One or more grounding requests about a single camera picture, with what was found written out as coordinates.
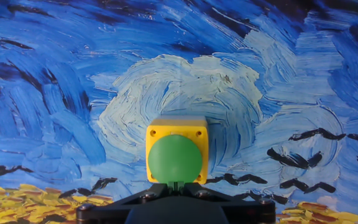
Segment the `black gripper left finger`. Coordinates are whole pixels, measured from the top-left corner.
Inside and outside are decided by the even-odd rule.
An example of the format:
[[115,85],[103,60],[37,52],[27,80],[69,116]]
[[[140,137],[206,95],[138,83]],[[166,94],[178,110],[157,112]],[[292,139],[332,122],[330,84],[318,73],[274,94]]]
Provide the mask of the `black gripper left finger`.
[[85,203],[76,209],[76,223],[125,223],[132,209],[147,202],[171,196],[172,192],[173,187],[167,184],[153,184],[146,190],[108,205],[97,206]]

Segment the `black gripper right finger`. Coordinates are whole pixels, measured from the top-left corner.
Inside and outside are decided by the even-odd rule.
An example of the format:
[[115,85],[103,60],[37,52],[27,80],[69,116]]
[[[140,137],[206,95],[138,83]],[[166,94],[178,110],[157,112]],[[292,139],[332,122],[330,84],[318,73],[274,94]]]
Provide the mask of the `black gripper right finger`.
[[198,183],[176,183],[179,209],[192,223],[275,223],[275,202],[266,197],[245,201]]

